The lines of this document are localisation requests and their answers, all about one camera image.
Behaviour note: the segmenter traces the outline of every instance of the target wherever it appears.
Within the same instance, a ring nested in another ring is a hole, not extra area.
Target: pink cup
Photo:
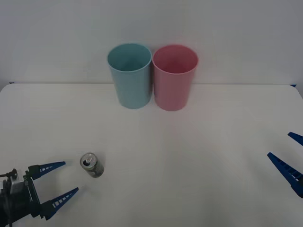
[[[197,54],[182,45],[168,45],[156,51],[154,91],[157,105],[163,110],[182,109],[188,100],[190,86],[198,65]]]

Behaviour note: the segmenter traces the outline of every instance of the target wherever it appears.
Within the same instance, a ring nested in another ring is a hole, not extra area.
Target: light blue cup
[[[129,109],[145,106],[151,99],[151,51],[140,44],[123,44],[111,50],[107,61],[119,102]]]

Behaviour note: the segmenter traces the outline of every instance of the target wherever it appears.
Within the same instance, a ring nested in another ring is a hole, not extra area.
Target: white table
[[[12,84],[0,93],[0,173],[66,161],[40,201],[79,192],[16,227],[298,227],[303,203],[267,157],[303,172],[303,100],[289,85],[194,85],[188,105],[122,107],[110,84]],[[95,153],[104,174],[79,165]]]

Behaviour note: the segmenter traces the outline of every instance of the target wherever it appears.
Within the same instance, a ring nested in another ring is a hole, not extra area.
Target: can top
[[[93,153],[87,153],[80,159],[80,165],[84,169],[92,169],[97,163],[97,157]]]

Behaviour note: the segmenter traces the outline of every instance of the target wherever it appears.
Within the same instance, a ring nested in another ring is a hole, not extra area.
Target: plastic cup
[[[157,105],[167,111],[182,109],[188,100],[190,87],[198,65],[197,54],[182,45],[158,49],[152,62],[154,92]]]
[[[140,44],[123,44],[107,56],[117,96],[122,106],[137,109],[151,99],[151,51]]]

